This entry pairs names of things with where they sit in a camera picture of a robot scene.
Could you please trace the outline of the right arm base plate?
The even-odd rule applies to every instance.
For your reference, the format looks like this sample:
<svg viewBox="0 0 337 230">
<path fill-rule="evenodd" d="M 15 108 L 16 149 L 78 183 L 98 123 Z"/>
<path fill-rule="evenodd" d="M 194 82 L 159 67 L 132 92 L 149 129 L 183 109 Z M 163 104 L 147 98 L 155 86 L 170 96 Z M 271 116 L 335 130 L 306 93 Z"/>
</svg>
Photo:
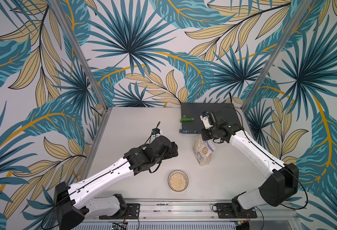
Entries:
<svg viewBox="0 0 337 230">
<path fill-rule="evenodd" d="M 242 207 L 232 203 L 215 203 L 212 211 L 218 215 L 219 219 L 255 219 L 257 213 L 255 208 L 244 210 Z"/>
</svg>

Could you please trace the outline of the oatmeal bag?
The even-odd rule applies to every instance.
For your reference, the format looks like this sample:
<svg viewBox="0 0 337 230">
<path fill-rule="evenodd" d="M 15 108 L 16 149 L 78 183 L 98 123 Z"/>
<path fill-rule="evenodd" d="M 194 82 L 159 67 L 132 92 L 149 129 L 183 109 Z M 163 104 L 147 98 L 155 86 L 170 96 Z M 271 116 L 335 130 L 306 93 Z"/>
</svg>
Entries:
<svg viewBox="0 0 337 230">
<path fill-rule="evenodd" d="M 216 148 L 212 140 L 202 140 L 201 136 L 198 136 L 192 147 L 193 153 L 200 166 L 208 165 L 212 158 L 212 153 Z"/>
</svg>

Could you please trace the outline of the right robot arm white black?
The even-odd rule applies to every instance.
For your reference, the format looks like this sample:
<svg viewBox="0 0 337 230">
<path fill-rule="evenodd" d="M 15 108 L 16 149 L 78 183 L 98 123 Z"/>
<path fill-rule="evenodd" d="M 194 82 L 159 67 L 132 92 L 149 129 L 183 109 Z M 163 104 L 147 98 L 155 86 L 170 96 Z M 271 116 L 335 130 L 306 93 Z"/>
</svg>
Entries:
<svg viewBox="0 0 337 230">
<path fill-rule="evenodd" d="M 222 109 L 203 112 L 200 119 L 203 140 L 219 140 L 240 150 L 262 173 L 263 184 L 250 191 L 237 195 L 231 200 L 232 211 L 239 215 L 257 206 L 277 207 L 295 195 L 299 187 L 299 169 L 293 163 L 286 164 L 269 153 L 253 140 L 239 121 L 220 118 Z"/>
</svg>

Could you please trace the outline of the patterned breakfast bowl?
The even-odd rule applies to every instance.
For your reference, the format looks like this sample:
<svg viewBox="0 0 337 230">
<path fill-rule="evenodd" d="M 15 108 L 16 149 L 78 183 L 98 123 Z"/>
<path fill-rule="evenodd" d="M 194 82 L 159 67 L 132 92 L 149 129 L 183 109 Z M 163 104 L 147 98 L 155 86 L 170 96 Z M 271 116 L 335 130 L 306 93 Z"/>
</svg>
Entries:
<svg viewBox="0 0 337 230">
<path fill-rule="evenodd" d="M 182 171 L 173 171 L 168 176 L 168 185 L 175 192 L 184 191 L 188 184 L 189 178 Z"/>
</svg>

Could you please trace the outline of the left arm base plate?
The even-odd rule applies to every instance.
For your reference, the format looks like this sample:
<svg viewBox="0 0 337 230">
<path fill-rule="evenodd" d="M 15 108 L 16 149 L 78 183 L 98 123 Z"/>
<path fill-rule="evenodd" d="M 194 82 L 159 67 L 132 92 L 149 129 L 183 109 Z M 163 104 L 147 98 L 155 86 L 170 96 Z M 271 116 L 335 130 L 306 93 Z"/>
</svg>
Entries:
<svg viewBox="0 0 337 230">
<path fill-rule="evenodd" d="M 101 220 L 124 220 L 124 219 L 138 219 L 140 215 L 140 207 L 139 203 L 130 203 L 123 206 L 122 210 L 118 211 L 113 216 L 99 216 L 98 218 Z"/>
</svg>

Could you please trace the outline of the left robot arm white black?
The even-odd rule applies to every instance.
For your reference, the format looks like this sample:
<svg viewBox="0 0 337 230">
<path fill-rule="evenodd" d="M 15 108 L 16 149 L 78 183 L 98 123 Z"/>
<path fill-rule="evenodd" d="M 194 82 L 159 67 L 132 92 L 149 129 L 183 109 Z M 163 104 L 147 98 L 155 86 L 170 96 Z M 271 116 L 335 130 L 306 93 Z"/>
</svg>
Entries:
<svg viewBox="0 0 337 230">
<path fill-rule="evenodd" d="M 178 156 L 178 146 L 165 136 L 155 138 L 130 149 L 117 162 L 81 182 L 68 185 L 59 183 L 54 190 L 54 208 L 58 228 L 71 230 L 85 218 L 100 215 L 120 218 L 127 210 L 121 194 L 114 194 L 106 202 L 98 203 L 94 198 L 119 181 L 150 171 L 155 164 Z"/>
</svg>

